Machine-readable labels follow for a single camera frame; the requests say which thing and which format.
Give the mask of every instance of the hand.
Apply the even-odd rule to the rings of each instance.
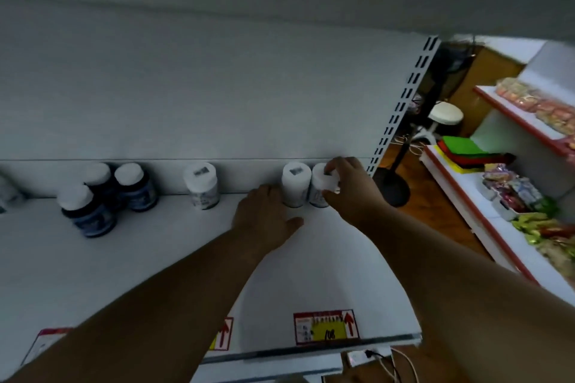
[[[321,194],[349,224],[361,230],[379,212],[390,208],[357,158],[334,158],[326,164],[325,172],[334,169],[339,174],[339,194],[327,190]]]
[[[286,207],[279,188],[261,185],[237,206],[232,227],[247,232],[263,245],[266,253],[280,247],[304,225],[303,218],[286,220]]]

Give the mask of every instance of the white stool seat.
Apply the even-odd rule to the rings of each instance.
[[[464,113],[457,106],[441,101],[433,107],[429,119],[439,124],[454,125],[464,119]]]

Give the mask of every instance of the person's right arm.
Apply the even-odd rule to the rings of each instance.
[[[335,158],[341,217],[380,250],[413,307],[476,383],[575,381],[575,308],[388,205],[356,158]]]

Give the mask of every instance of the bottle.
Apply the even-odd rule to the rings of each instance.
[[[145,212],[158,203],[158,193],[149,174],[135,162],[125,163],[114,172],[119,183],[119,193],[128,208]]]
[[[282,173],[282,194],[284,205],[300,208],[308,197],[309,182],[312,170],[302,162],[288,162]]]
[[[195,162],[189,165],[183,172],[183,180],[190,191],[194,207],[211,209],[220,201],[216,168],[211,163]]]
[[[116,217],[86,185],[66,186],[56,198],[62,214],[70,218],[87,238],[107,234],[116,225]]]
[[[339,184],[339,175],[336,170],[331,173],[325,173],[325,162],[315,164],[312,169],[312,187],[309,190],[309,202],[316,208],[326,208],[329,206],[327,201],[321,195],[321,191],[328,189],[335,191]]]
[[[125,201],[119,196],[119,183],[111,175],[110,166],[107,163],[91,163],[86,168],[84,183],[111,212],[119,212],[126,207]]]
[[[24,203],[24,195],[4,176],[0,175],[0,214],[16,209]]]

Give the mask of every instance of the forearm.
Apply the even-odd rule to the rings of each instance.
[[[567,379],[570,305],[389,206],[371,218],[360,229],[472,379]]]
[[[265,255],[229,231],[99,311],[10,382],[188,383]]]

